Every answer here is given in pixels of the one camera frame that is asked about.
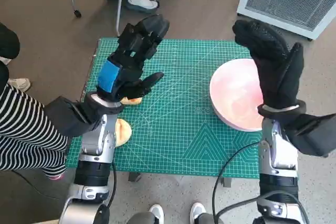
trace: bread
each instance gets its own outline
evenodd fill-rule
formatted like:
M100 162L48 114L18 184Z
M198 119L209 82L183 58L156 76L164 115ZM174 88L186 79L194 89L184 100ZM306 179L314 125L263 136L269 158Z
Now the bread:
M128 100L127 97L124 97L120 102L124 105L138 105L141 103L141 101L142 101L142 97L130 99L130 100Z
M117 119L115 123L116 147L125 144L132 135L132 129L128 122L123 119Z

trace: black glove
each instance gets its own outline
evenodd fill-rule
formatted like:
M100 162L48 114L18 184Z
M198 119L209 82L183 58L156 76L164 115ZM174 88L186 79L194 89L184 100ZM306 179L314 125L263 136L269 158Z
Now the black glove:
M285 40L268 25L238 20L235 41L250 51L259 74L264 104L283 109L298 104L299 79L303 70L303 47L295 43L289 51Z

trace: chair wheel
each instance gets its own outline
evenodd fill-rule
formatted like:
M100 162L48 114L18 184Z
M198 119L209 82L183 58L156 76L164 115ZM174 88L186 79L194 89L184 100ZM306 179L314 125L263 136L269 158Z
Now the chair wheel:
M74 11L74 15L76 16L76 18L81 18L82 17L82 13L80 13L80 11L78 11L78 10Z

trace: concrete floor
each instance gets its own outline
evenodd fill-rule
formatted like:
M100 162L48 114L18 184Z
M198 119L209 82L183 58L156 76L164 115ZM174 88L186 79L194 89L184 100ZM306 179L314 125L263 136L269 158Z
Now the concrete floor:
M232 39L239 0L160 0L159 13L171 22L167 38ZM48 103L58 95L80 98L89 71L92 53L100 37L115 37L116 0L78 0L83 14L75 19L70 0L0 0L0 22L19 35L20 56L9 65L11 77L28 77L33 82L29 94ZM142 14L123 9L121 27L136 23ZM299 97L309 112L336 111L336 43L334 21L314 42L283 32L292 43L305 44L306 68ZM328 159L300 157L300 197L311 223L335 223L336 153ZM38 170L23 171L39 190L64 198L72 180L69 170L64 180L51 182ZM118 189L111 208L111 223L125 223L137 211L160 203L165 223L188 223L190 206L196 200L211 211L215 178L144 175L138 183L128 183L126 173L118 173ZM0 173L1 223L32 223L56 219L62 200L36 194L24 181L10 172ZM235 179L231 189L219 188L217 208L258 194L258 181ZM223 217L226 224L252 223L259 216L256 206L240 208Z

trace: shoe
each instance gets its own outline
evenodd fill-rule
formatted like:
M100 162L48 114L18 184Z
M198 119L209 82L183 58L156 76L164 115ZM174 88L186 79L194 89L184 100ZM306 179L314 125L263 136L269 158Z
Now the shoe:
M128 0L127 8L141 12L153 12L159 7L159 3L151 0Z
M159 224L163 224L164 213L163 213L163 209L160 205L158 205L158 204L153 205L151 207L151 209L149 209L149 212L154 214L154 216L159 219Z
M190 224L194 224L195 219L203 213L206 213L205 207L199 202L194 203L190 210Z
M30 88L30 81L28 78L9 79L7 83L22 92L26 92Z
M1 57L0 56L0 61L2 61L5 65L8 65L8 63L11 61L12 59L7 59L7 58L4 58L4 57Z
M50 176L48 177L50 180L60 180L64 177L64 173L62 173L61 175L58 176Z

